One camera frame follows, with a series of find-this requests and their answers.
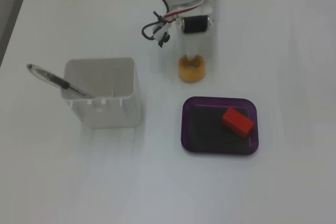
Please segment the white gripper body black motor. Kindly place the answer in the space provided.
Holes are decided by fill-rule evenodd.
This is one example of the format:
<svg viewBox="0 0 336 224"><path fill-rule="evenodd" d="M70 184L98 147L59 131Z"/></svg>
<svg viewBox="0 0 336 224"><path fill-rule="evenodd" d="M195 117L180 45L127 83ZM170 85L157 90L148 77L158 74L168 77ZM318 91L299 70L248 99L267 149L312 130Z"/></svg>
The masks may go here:
<svg viewBox="0 0 336 224"><path fill-rule="evenodd" d="M175 48L213 48L216 30L214 5L200 7L178 16Z"/></svg>

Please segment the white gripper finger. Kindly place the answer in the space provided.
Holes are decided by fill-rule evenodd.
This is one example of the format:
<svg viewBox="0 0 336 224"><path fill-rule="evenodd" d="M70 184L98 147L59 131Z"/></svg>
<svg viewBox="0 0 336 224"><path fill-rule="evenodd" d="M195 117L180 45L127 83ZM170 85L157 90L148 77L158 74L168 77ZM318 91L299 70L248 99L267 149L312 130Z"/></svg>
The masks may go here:
<svg viewBox="0 0 336 224"><path fill-rule="evenodd" d="M184 49L184 61L188 65L200 64L200 49L199 47L185 47Z"/></svg>

